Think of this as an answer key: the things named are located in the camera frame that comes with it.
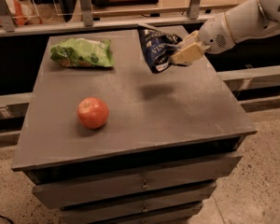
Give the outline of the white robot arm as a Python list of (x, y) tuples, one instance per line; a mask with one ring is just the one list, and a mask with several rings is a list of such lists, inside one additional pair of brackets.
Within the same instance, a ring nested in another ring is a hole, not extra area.
[(219, 54), (254, 38), (280, 34), (280, 0), (247, 0), (214, 15), (179, 44), (169, 58), (173, 65), (189, 65), (205, 53)]

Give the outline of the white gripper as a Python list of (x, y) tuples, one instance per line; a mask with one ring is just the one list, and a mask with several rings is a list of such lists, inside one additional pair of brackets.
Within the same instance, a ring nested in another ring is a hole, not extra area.
[(174, 65), (189, 65), (200, 60), (205, 52), (219, 54), (232, 49), (235, 42), (232, 39), (226, 16), (224, 13), (216, 14), (208, 19), (200, 30), (195, 30), (177, 44), (180, 48), (170, 57)]

